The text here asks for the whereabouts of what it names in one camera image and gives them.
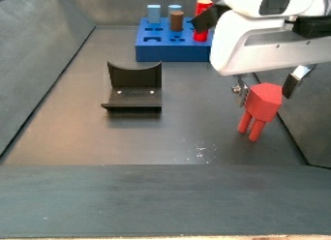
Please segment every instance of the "gray floor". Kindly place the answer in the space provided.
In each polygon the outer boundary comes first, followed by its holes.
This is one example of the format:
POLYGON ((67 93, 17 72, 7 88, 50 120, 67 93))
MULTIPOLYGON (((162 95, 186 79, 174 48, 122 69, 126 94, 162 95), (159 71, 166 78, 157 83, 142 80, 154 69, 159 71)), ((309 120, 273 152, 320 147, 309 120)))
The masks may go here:
POLYGON ((135 36, 134 27, 95 30, 3 165, 304 165, 278 119, 258 143, 238 133, 244 108, 230 93, 236 80, 218 77, 209 63, 163 64, 161 115, 107 113, 106 61, 149 65, 135 62, 135 36))
POLYGON ((330 180, 306 165, 2 166, 0 237, 330 235, 330 180))

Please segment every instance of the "gray wall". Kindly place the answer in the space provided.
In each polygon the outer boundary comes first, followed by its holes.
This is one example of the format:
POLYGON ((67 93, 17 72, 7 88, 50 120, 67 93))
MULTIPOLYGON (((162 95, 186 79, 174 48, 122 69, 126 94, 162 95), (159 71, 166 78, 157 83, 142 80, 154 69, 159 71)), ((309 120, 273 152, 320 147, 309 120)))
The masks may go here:
POLYGON ((98 25, 139 25, 147 4, 161 4, 167 15, 170 4, 182 4, 186 16, 194 16, 197 0, 71 0, 98 25))
POLYGON ((0 154, 95 23, 67 0, 0 0, 0 154))

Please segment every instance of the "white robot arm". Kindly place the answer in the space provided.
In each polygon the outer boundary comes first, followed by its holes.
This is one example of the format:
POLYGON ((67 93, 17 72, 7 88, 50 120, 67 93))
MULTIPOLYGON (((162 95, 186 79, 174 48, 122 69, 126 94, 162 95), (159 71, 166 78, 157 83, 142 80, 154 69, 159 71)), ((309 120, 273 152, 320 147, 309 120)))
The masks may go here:
POLYGON ((331 17, 330 33, 321 38, 293 31, 300 17, 330 14, 331 0, 225 1, 232 10, 218 21, 211 48, 211 64, 221 75, 331 61, 331 17))

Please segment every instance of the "blue block with holes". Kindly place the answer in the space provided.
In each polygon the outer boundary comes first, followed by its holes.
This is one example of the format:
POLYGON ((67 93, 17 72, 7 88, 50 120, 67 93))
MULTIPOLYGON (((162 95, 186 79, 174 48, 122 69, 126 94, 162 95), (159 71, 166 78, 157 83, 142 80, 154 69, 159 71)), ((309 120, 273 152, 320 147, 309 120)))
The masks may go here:
POLYGON ((142 19, 137 38, 137 60, 139 62, 210 62, 214 31, 207 42, 193 39, 191 18, 185 18, 185 30, 171 31, 169 17, 161 23, 142 19))

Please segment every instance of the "brown cylinder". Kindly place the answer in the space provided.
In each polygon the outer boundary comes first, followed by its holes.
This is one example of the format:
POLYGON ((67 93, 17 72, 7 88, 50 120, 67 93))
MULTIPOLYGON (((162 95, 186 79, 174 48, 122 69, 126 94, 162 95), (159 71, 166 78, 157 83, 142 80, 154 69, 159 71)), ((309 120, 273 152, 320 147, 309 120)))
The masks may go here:
POLYGON ((174 11, 171 12, 171 30, 173 31, 183 31, 183 20, 185 20, 185 12, 174 11))

